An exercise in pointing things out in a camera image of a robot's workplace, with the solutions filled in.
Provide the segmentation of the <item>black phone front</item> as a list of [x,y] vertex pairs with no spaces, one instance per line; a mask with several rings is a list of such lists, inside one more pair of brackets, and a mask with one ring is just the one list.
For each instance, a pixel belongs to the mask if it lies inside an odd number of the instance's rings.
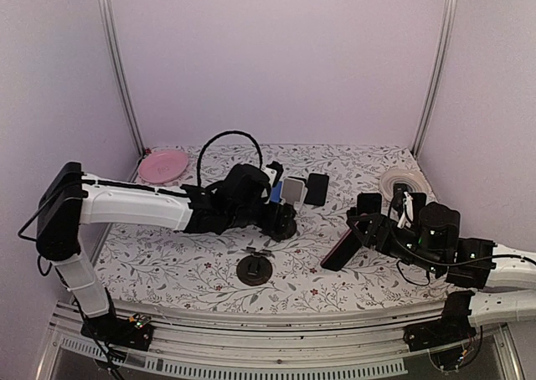
[[383,198],[380,193],[360,193],[357,196],[356,212],[358,216],[381,213]]

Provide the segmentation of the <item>pink phone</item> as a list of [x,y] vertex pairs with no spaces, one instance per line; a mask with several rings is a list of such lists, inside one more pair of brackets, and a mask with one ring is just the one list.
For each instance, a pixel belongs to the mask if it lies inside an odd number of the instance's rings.
[[348,229],[322,259],[320,265],[325,270],[340,271],[361,247],[358,237],[351,229]]

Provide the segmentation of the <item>white grey phone stand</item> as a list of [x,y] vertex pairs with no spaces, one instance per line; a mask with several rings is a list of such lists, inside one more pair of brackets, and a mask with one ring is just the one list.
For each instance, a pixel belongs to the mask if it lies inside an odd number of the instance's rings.
[[305,201],[308,189],[306,183],[301,179],[286,177],[281,185],[281,202],[291,205],[296,211],[299,211]]

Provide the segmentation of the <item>black phone teal edge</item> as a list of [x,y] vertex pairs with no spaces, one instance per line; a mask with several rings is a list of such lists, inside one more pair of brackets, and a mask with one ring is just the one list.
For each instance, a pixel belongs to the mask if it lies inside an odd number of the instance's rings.
[[324,206],[327,200],[329,176],[320,173],[311,173],[307,178],[307,195],[304,203],[316,207]]

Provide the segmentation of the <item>black round base stand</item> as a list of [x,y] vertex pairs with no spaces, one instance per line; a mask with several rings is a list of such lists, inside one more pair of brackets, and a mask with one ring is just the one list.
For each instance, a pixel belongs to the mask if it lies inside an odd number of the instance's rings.
[[251,250],[236,266],[236,275],[240,282],[248,286],[263,285],[273,275],[273,265],[269,251]]

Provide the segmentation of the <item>black phone blue case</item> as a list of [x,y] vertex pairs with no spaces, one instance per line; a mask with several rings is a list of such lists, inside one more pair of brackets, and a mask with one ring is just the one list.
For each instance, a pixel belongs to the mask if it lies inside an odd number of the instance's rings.
[[409,193],[406,200],[407,216],[412,223],[417,224],[420,210],[426,205],[427,195],[425,193]]

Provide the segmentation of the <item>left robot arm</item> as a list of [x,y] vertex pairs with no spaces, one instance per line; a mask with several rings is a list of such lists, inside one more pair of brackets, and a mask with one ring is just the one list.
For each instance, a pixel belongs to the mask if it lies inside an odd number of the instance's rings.
[[69,297],[80,273],[61,262],[84,254],[94,287],[114,301],[185,311],[250,313],[275,291],[240,283],[244,248],[281,239],[281,205],[269,200],[271,180],[239,164],[207,187],[195,179],[157,187],[106,179],[67,162],[36,192],[22,187],[9,214],[9,234],[37,245],[40,269]]

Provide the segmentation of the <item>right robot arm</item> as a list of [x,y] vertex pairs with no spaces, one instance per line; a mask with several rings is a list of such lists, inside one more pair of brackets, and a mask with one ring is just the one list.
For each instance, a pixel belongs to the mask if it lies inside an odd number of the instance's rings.
[[400,227],[378,208],[351,208],[358,245],[413,265],[456,287],[439,318],[405,328],[405,341],[429,347],[475,336],[477,328],[535,318],[535,254],[460,236],[461,215],[436,202]]

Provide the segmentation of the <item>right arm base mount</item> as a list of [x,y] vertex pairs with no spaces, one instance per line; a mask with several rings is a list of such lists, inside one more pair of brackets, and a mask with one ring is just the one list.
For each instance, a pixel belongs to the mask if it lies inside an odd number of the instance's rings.
[[427,350],[432,366],[441,372],[467,367],[476,360],[483,344],[482,327],[472,327],[466,316],[442,316],[408,325],[403,332],[409,350]]

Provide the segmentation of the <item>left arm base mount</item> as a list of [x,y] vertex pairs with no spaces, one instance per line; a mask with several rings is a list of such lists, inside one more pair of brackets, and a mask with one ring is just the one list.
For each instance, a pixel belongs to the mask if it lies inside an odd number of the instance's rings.
[[95,318],[85,318],[81,335],[119,347],[147,352],[152,343],[152,318],[139,313],[120,318],[114,311]]

